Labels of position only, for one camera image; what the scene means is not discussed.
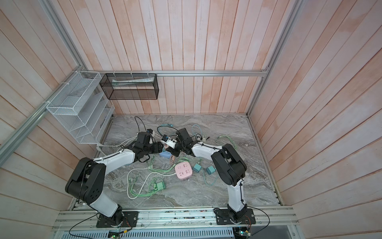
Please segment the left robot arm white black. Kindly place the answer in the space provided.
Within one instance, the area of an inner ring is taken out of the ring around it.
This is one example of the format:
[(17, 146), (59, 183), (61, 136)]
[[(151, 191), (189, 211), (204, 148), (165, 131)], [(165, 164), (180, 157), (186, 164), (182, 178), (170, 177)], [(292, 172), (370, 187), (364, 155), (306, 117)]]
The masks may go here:
[(151, 132), (139, 132), (136, 140), (123, 146), (116, 153), (95, 159), (82, 158), (68, 180), (65, 191), (106, 218), (121, 217), (120, 205), (103, 192), (105, 176), (120, 167), (133, 164), (145, 156), (149, 157), (162, 150), (163, 144), (155, 141)]

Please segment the pink power strip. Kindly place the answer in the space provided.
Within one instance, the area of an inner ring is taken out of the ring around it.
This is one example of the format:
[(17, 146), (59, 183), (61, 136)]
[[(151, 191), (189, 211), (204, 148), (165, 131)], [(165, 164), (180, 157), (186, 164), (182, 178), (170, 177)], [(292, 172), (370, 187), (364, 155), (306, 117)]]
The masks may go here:
[(175, 165), (175, 172), (180, 180), (185, 180), (193, 175), (193, 170), (189, 162), (180, 162)]

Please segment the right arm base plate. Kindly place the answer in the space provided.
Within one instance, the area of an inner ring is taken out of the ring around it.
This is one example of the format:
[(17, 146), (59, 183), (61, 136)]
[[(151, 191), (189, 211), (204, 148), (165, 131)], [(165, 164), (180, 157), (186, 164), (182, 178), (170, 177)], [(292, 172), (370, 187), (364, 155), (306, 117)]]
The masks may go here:
[(218, 225), (233, 225), (233, 224), (256, 224), (256, 219), (252, 209), (243, 208), (239, 212), (232, 209), (214, 208), (216, 223)]

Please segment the blue power strip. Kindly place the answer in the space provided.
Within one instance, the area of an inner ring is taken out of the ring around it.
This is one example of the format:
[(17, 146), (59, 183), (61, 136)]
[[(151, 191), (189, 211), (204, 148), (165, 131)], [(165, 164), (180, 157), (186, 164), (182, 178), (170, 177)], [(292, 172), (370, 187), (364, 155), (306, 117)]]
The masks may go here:
[(160, 152), (159, 155), (164, 157), (164, 158), (171, 158), (171, 156), (172, 156), (172, 154), (168, 151)]

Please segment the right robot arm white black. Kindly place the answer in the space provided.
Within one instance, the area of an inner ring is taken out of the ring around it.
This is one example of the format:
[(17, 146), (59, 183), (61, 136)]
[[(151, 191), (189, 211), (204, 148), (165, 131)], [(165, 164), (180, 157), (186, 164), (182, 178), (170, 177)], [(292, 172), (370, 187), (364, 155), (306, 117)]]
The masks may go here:
[(234, 146), (229, 143), (215, 146), (194, 140), (184, 128), (176, 131), (174, 139), (163, 136), (162, 142), (168, 146), (166, 150), (174, 156), (179, 156), (183, 152), (193, 157), (211, 160), (221, 180), (227, 185), (229, 216), (232, 220), (238, 220), (244, 216), (247, 204), (242, 187), (247, 165)]

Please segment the aluminium front rail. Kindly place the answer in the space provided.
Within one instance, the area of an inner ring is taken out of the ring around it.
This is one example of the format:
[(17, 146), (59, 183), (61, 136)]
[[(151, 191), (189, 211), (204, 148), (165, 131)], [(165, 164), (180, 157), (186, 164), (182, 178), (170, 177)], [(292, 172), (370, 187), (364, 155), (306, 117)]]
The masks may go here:
[[(132, 226), (134, 229), (175, 229), (175, 228), (212, 228), (218, 227), (220, 222), (225, 226), (264, 227), (281, 225), (299, 225), (299, 221), (292, 207), (263, 206), (249, 209), (245, 216), (237, 223), (229, 218), (225, 219), (223, 209), (210, 207), (201, 208), (163, 208), (163, 209), (132, 209), (125, 210), (122, 227)], [(96, 216), (92, 210), (62, 211), (53, 224), (52, 231), (98, 230), (97, 223), (101, 216)]]

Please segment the light green USB charger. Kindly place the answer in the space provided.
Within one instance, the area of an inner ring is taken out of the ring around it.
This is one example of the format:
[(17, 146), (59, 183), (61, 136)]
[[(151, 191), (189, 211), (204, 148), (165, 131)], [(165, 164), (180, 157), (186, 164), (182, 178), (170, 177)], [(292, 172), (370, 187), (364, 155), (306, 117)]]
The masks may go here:
[(161, 191), (161, 190), (164, 190), (166, 188), (165, 186), (165, 182), (161, 181), (161, 182), (156, 182), (155, 185), (154, 185), (154, 189), (156, 191)]

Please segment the teal USB charger with green cable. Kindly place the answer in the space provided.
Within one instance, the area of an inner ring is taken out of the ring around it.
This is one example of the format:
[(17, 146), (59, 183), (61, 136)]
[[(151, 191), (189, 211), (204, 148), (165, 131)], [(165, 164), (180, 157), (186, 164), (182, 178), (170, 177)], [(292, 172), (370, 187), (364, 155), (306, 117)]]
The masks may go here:
[(202, 166), (198, 163), (196, 163), (194, 166), (193, 166), (193, 171), (196, 172), (196, 173), (199, 173), (202, 169)]

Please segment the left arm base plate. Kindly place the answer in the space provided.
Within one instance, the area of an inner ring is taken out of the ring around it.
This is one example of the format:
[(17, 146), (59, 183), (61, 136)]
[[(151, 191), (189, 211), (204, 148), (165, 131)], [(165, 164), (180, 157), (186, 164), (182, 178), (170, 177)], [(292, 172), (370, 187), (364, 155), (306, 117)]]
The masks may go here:
[(96, 228), (134, 228), (137, 225), (138, 214), (138, 211), (116, 211), (112, 217), (106, 217), (100, 214)]

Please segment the black mesh basket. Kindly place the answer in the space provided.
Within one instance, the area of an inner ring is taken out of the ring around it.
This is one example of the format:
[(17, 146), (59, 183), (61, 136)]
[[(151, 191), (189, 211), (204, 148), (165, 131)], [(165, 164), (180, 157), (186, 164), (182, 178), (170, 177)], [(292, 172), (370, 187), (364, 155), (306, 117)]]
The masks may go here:
[(100, 86), (109, 100), (156, 100), (159, 86), (156, 74), (106, 73)]

